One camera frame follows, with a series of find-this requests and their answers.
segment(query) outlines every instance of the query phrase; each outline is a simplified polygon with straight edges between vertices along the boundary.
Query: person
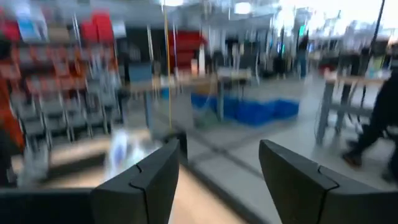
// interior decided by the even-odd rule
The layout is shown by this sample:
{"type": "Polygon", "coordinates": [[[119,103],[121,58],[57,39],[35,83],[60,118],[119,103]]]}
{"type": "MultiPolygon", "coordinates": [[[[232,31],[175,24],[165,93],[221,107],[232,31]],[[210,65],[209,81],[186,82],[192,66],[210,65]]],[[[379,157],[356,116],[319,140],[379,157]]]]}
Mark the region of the person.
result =
{"type": "MultiPolygon", "coordinates": [[[[396,96],[398,96],[398,71],[391,74],[377,94],[369,125],[363,129],[358,141],[351,144],[351,150],[342,155],[344,161],[351,167],[361,167],[362,155],[369,146],[383,135],[388,126],[398,124],[396,96]]],[[[392,140],[395,142],[396,148],[387,169],[394,180],[398,181],[398,138],[392,140]]]]}
{"type": "Polygon", "coordinates": [[[0,187],[16,187],[16,176],[11,164],[11,154],[16,151],[19,151],[19,146],[0,124],[0,187]]]}
{"type": "Polygon", "coordinates": [[[300,63],[300,77],[304,78],[307,74],[307,46],[308,36],[305,35],[297,46],[296,59],[294,61],[294,69],[297,71],[297,65],[300,63]]]}

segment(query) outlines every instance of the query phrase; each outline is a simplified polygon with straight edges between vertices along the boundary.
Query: ceiling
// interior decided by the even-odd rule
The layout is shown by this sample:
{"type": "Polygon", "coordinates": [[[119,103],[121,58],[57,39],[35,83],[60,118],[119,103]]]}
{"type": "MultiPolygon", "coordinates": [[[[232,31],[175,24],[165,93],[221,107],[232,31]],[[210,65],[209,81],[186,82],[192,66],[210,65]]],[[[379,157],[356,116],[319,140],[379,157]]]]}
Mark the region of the ceiling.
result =
{"type": "MultiPolygon", "coordinates": [[[[295,10],[295,27],[309,20],[314,9],[336,17],[340,8],[345,7],[344,12],[349,12],[345,15],[353,19],[359,17],[375,21],[381,1],[366,1],[361,7],[358,7],[363,3],[361,0],[0,0],[0,4],[12,9],[11,12],[20,9],[21,5],[42,8],[67,22],[72,21],[74,15],[79,21],[88,19],[91,11],[103,9],[109,11],[112,19],[122,19],[134,26],[161,27],[164,25],[164,12],[167,12],[170,25],[189,29],[212,26],[234,31],[268,28],[270,20],[282,6],[295,10]],[[162,7],[159,1],[166,1],[166,4],[183,1],[183,4],[162,7]],[[251,13],[235,14],[235,4],[243,1],[251,3],[251,13]]],[[[392,1],[386,0],[386,4],[392,4],[392,1]]]]}

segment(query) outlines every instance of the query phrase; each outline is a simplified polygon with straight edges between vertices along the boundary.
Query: red object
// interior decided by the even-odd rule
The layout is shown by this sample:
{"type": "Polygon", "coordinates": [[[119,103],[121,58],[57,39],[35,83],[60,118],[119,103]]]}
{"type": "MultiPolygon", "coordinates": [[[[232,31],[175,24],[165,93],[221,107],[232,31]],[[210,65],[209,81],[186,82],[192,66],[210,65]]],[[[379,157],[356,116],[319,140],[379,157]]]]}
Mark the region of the red object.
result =
{"type": "Polygon", "coordinates": [[[82,22],[80,25],[81,36],[83,39],[97,42],[98,41],[98,33],[97,27],[91,22],[82,22]]]}
{"type": "Polygon", "coordinates": [[[326,70],[329,70],[330,72],[330,71],[335,71],[336,68],[332,65],[322,65],[319,67],[320,75],[324,75],[326,70]]]}
{"type": "Polygon", "coordinates": [[[94,24],[101,24],[101,22],[111,22],[111,16],[106,11],[95,11],[91,15],[91,21],[94,24]]]}
{"type": "Polygon", "coordinates": [[[170,45],[170,66],[171,72],[174,68],[191,69],[191,61],[195,51],[200,48],[201,44],[207,44],[206,39],[200,35],[199,31],[179,31],[175,36],[177,64],[175,64],[174,54],[174,34],[169,31],[169,45],[170,45]]]}
{"type": "Polygon", "coordinates": [[[19,127],[18,120],[15,119],[9,107],[9,94],[7,91],[7,81],[0,78],[0,119],[3,121],[3,128],[7,130],[10,136],[23,149],[24,137],[19,127]]]}
{"type": "Polygon", "coordinates": [[[106,11],[95,11],[91,15],[92,24],[96,27],[98,40],[100,42],[113,41],[113,29],[111,16],[106,11]]]}
{"type": "Polygon", "coordinates": [[[9,40],[19,41],[21,39],[18,24],[16,22],[5,22],[2,27],[2,32],[9,40]]]}

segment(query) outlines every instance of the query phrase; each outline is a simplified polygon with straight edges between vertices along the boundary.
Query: gray floor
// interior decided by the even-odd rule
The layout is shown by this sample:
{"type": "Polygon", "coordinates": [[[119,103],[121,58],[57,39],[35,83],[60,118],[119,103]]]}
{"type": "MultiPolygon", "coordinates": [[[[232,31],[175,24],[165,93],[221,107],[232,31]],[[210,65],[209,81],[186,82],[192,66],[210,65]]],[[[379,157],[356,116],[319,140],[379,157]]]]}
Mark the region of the gray floor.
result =
{"type": "MultiPolygon", "coordinates": [[[[300,100],[300,112],[297,118],[277,121],[258,128],[230,121],[215,124],[211,128],[196,129],[193,126],[189,97],[176,96],[172,101],[173,125],[185,129],[188,133],[190,162],[272,224],[281,222],[261,174],[258,159],[261,139],[274,141],[323,166],[375,188],[394,189],[379,177],[393,150],[391,142],[380,140],[374,146],[374,150],[369,150],[361,170],[350,169],[340,159],[341,152],[346,149],[345,139],[356,136],[355,125],[349,124],[348,120],[347,128],[341,136],[335,136],[334,130],[329,129],[324,145],[315,145],[315,128],[323,87],[323,80],[314,75],[306,80],[263,81],[259,86],[246,88],[244,97],[252,100],[266,101],[281,97],[300,100]]],[[[341,86],[336,87],[336,92],[339,91],[341,86]]],[[[373,104],[376,93],[376,87],[368,89],[365,105],[373,104]]],[[[353,101],[359,102],[360,96],[361,93],[358,91],[353,101]]],[[[155,129],[168,128],[167,108],[168,103],[165,101],[154,103],[155,129]]],[[[330,122],[334,120],[334,116],[330,116],[330,122]]]]}

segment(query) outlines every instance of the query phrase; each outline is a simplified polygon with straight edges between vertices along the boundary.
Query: ceiling light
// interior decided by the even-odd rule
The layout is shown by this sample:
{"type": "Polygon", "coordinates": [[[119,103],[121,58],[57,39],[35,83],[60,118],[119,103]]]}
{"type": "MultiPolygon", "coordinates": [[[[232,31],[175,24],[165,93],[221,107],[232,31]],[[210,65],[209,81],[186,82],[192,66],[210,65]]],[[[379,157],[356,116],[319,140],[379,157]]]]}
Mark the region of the ceiling light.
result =
{"type": "Polygon", "coordinates": [[[248,2],[239,2],[235,4],[235,14],[249,14],[251,12],[251,4],[248,2]]]}
{"type": "Polygon", "coordinates": [[[164,6],[181,6],[184,3],[184,0],[161,0],[160,1],[164,6]]]}

